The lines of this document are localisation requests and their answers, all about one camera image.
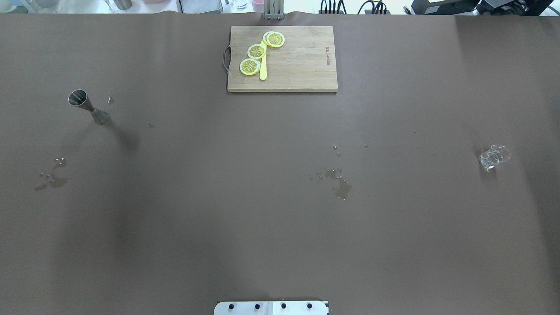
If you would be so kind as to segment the steel double jigger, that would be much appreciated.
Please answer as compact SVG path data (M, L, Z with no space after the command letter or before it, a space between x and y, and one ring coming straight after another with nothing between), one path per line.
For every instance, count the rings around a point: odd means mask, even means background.
M103 110L96 109L88 97L88 94L81 90L74 90L68 96L68 102L71 106L75 108L80 108L88 111L92 116L94 122L98 125L106 124L110 121L110 115Z

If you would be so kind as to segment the clear glass shaker cup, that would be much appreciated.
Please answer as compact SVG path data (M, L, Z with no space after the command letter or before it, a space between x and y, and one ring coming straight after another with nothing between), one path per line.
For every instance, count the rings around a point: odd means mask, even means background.
M510 161L511 153L505 145L491 145L480 154L478 160L484 169L490 170Z

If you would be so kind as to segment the pink cup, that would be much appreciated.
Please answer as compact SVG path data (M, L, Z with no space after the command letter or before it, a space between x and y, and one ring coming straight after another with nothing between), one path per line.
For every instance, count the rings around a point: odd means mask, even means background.
M264 0L252 0L252 10L257 13L264 12Z

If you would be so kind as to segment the yellow plastic knife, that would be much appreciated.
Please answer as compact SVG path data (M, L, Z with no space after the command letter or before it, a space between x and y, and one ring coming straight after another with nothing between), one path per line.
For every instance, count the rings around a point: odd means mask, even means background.
M259 79L261 81L265 81L267 79L267 48L268 48L268 44L264 40L262 40L261 45L263 46L263 54L262 54L262 58L260 60L261 66L260 66L260 71L259 71Z

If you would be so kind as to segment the bamboo cutting board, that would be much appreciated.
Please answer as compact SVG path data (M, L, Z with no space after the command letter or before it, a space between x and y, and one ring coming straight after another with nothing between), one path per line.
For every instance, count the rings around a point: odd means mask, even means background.
M282 47L267 50L267 78L247 76L240 70L248 48L260 43L266 32L285 37ZM332 26L232 26L231 59L227 74L229 92L332 92L338 91L336 48Z

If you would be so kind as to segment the middle lemon slice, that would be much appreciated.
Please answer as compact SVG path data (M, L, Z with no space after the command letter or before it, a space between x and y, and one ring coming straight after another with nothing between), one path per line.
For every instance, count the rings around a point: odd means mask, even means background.
M247 49L248 58L261 60L266 55L266 44L257 43L253 44Z

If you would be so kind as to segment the black laptop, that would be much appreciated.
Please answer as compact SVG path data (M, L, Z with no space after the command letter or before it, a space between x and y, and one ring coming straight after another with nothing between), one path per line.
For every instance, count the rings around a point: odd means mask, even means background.
M480 0L413 0L416 15L455 15L472 12Z

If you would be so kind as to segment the aluminium frame post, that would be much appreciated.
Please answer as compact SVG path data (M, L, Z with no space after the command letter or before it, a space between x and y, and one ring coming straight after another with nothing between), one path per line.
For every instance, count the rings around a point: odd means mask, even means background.
M285 18L284 0L264 0L264 20L283 20Z

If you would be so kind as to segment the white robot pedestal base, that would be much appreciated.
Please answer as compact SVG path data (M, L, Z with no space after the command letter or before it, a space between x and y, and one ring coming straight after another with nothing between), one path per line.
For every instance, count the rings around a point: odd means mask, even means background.
M223 301L214 315L329 315L327 301Z

